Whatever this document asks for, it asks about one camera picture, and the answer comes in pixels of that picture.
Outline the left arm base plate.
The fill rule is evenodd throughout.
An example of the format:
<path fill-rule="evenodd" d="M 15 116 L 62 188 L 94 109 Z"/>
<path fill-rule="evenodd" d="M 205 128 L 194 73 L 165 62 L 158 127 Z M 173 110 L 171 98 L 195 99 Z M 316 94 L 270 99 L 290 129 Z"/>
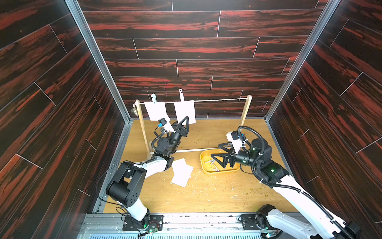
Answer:
<path fill-rule="evenodd" d="M 141 221 L 133 219 L 131 216 L 126 216 L 122 230 L 124 232 L 137 231 L 155 233 L 157 231 L 162 231 L 163 221 L 163 215 L 146 215 Z"/>

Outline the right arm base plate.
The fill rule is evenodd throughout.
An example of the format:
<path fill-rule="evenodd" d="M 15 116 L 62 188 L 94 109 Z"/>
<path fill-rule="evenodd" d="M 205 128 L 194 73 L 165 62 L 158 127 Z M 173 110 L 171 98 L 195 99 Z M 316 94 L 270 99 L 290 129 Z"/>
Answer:
<path fill-rule="evenodd" d="M 280 232 L 281 230 L 274 228 L 268 222 L 266 216 L 255 214 L 242 214 L 238 217 L 238 222 L 240 222 L 245 231 L 261 230 L 261 231 L 275 231 Z"/>

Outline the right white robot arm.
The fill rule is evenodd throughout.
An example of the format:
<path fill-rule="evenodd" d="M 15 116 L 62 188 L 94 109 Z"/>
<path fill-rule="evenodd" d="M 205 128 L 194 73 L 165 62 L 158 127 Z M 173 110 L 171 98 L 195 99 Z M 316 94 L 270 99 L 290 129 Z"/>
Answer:
<path fill-rule="evenodd" d="M 241 218 L 243 225 L 255 223 L 263 231 L 264 239 L 274 239 L 287 233 L 296 239 L 358 239 L 361 228 L 326 209 L 310 195 L 281 165 L 272 160 L 272 148 L 254 129 L 239 126 L 229 132 L 228 142 L 219 145 L 223 153 L 211 158 L 222 168 L 249 166 L 261 184 L 275 190 L 289 201 L 308 221 L 304 223 L 286 215 L 276 207 L 266 204 L 252 218 Z"/>

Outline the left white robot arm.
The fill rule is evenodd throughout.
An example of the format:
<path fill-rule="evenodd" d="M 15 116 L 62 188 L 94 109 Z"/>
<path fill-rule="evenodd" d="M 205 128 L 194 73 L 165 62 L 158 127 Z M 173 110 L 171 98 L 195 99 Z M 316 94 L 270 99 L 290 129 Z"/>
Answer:
<path fill-rule="evenodd" d="M 174 161 L 173 154 L 177 151 L 182 137 L 188 136 L 189 117 L 170 123 L 168 117 L 159 120 L 161 133 L 154 133 L 156 138 L 151 146 L 154 153 L 150 159 L 133 163 L 121 163 L 111 181 L 106 187 L 106 194 L 127 210 L 127 219 L 142 230 L 149 225 L 150 210 L 139 199 L 144 181 L 147 177 L 168 170 Z"/>

